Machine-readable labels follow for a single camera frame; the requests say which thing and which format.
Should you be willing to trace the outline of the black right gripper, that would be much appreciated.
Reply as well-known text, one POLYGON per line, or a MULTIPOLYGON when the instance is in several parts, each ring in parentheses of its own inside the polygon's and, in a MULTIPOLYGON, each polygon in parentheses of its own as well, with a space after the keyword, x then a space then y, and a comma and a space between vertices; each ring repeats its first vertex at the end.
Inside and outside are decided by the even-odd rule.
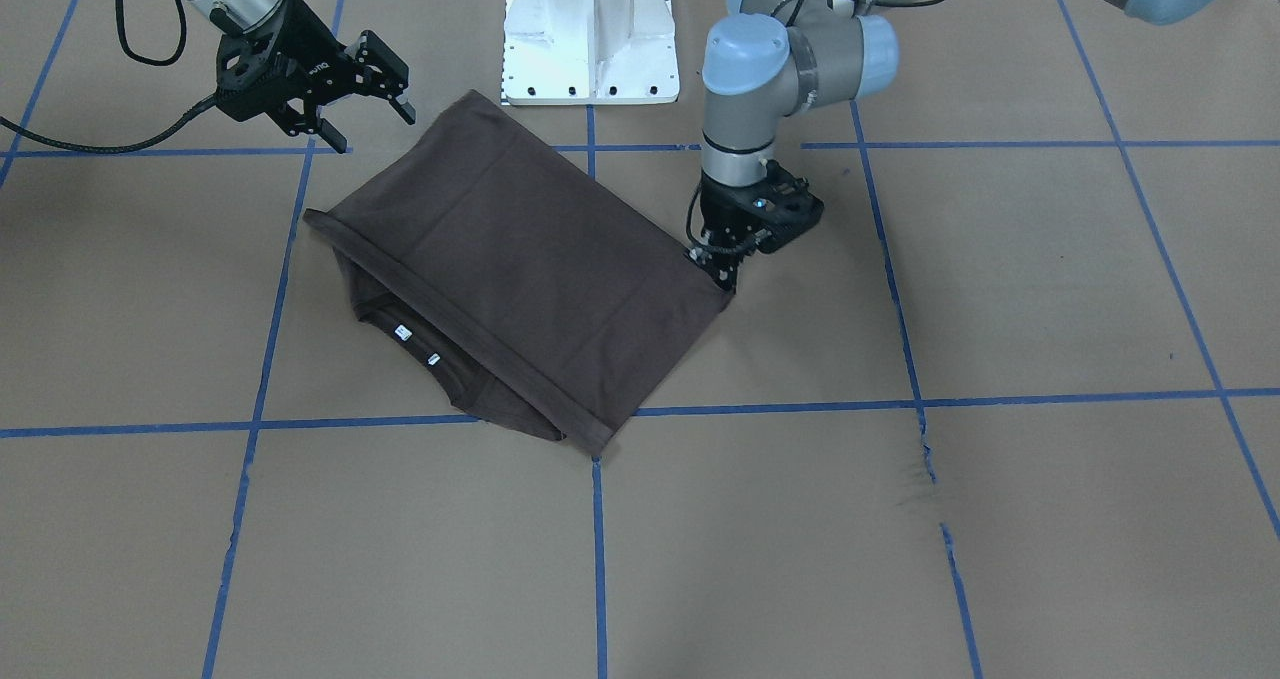
POLYGON ((374 31, 361 32, 353 56, 305 0, 280 0, 262 24, 225 35, 218 46, 220 111, 237 122, 265 114, 291 136, 319 138, 338 154, 348 152, 348 140, 323 105, 349 95, 380 97, 413 126, 408 85, 408 65, 374 31))

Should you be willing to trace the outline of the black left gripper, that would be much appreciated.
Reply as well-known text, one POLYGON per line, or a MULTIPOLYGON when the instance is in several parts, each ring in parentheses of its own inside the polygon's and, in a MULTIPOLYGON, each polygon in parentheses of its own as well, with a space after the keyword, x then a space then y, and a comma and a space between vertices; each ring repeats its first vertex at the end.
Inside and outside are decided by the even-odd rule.
POLYGON ((763 179, 748 186, 723 184, 703 172, 692 196, 703 228, 687 254, 726 293, 736 293, 746 258, 777 252, 815 227, 826 209, 808 181, 777 160, 763 169, 763 179))

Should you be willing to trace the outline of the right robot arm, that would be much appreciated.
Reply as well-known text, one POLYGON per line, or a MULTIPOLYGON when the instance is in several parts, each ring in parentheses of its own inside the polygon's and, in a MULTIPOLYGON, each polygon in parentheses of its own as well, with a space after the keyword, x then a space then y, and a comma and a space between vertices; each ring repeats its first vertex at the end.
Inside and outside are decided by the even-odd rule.
POLYGON ((233 120, 269 117, 289 136, 315 135, 338 152, 347 140, 320 111, 351 95, 379 97, 407 123, 407 64, 372 31, 342 44, 305 0, 175 0, 220 32, 216 86, 174 124, 218 109, 233 120))

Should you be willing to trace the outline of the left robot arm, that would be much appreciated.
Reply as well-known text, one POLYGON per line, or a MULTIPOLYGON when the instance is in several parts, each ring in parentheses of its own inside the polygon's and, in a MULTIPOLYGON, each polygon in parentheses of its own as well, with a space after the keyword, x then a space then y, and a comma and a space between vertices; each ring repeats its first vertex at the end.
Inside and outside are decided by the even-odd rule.
MULTIPOLYGON (((887 90, 901 63, 893 18, 947 0, 726 0, 707 35, 701 169, 686 225, 690 258, 733 292, 741 263, 815 227, 823 202, 777 161, 780 123, 887 90)), ((1170 26, 1213 0, 1101 0, 1170 26)))

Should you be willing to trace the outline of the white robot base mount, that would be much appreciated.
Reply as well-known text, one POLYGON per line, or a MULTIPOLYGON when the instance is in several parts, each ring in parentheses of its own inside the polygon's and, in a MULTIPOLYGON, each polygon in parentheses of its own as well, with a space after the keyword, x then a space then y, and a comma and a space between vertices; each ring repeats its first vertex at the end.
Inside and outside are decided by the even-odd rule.
POLYGON ((655 105, 681 94, 672 0, 506 0, 509 106, 655 105))

